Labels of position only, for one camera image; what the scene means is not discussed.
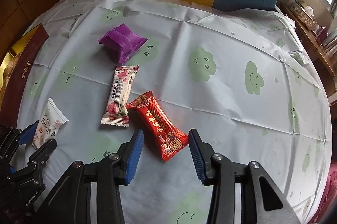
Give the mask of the white brown snack sachet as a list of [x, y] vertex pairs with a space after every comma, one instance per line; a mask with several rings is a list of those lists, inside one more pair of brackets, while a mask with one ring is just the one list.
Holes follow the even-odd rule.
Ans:
[[53, 99], [49, 98], [34, 133], [34, 149], [38, 150], [49, 139], [56, 138], [60, 127], [66, 122], [68, 118], [59, 110]]

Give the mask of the white floral snack bar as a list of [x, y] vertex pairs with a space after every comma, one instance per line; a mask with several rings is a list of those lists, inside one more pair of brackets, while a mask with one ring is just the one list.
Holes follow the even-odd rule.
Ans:
[[118, 127], [129, 126], [130, 119], [126, 105], [131, 93], [132, 83], [138, 70], [138, 65], [116, 67], [108, 97], [106, 112], [101, 118], [101, 124], [114, 125]]

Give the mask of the red candy packet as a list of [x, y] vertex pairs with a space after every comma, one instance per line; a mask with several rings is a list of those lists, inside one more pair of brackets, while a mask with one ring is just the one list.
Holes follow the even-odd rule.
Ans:
[[188, 135], [178, 129], [164, 113], [152, 91], [141, 94], [126, 106], [135, 110], [150, 132], [160, 150], [162, 160], [167, 162], [187, 146]]

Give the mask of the purple snack packet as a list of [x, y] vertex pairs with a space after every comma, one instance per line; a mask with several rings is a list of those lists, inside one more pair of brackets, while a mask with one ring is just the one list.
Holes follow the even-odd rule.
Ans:
[[109, 30], [98, 43], [112, 49], [117, 55], [117, 61], [124, 65], [146, 43], [147, 38], [132, 32], [125, 24]]

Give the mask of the gold and brown tin box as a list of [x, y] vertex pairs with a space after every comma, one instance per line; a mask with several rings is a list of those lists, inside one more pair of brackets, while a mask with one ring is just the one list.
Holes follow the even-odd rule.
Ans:
[[7, 65], [1, 88], [1, 125], [15, 127], [21, 105], [23, 91], [42, 45], [49, 38], [42, 24], [27, 32], [20, 41], [26, 44], [23, 50]]

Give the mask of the white cloud-print tablecloth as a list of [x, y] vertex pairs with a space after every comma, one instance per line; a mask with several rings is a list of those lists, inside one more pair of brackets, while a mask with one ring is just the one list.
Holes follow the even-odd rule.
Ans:
[[130, 99], [152, 91], [177, 128], [197, 129], [234, 162], [260, 162], [299, 220], [314, 216], [331, 160], [330, 109], [285, 16], [217, 15], [177, 0], [61, 0], [35, 24], [49, 38], [30, 67], [17, 125], [39, 119], [49, 99], [67, 117], [43, 171], [47, 190], [73, 161], [99, 161], [144, 127], [135, 112], [127, 128], [100, 122], [115, 63], [98, 40], [125, 24], [147, 39], [129, 60], [139, 66]]

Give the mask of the wooden side shelf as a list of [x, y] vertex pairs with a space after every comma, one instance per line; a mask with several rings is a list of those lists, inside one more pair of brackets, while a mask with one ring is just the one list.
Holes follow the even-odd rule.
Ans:
[[336, 90], [334, 83], [334, 77], [336, 76], [336, 69], [334, 68], [334, 65], [336, 62], [332, 61], [323, 47], [317, 43], [313, 32], [310, 31], [306, 25], [301, 22], [288, 7], [286, 7], [285, 4], [280, 3], [279, 8], [295, 22], [295, 32], [303, 47], [307, 51], [311, 61], [314, 63], [327, 93], [334, 93]]

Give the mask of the purple bottle on shelf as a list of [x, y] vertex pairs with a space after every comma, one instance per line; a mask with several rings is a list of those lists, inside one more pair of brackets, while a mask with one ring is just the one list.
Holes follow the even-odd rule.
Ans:
[[321, 26], [318, 29], [317, 35], [316, 35], [316, 38], [315, 38], [318, 45], [322, 45], [323, 42], [326, 40], [327, 36], [328, 36], [327, 27]]

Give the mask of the patterned tissue box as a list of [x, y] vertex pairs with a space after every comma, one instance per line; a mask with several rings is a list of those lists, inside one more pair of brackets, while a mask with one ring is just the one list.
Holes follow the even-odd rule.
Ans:
[[319, 25], [314, 19], [314, 10], [311, 6], [302, 0], [294, 0], [290, 10], [310, 31], [316, 32], [318, 30]]

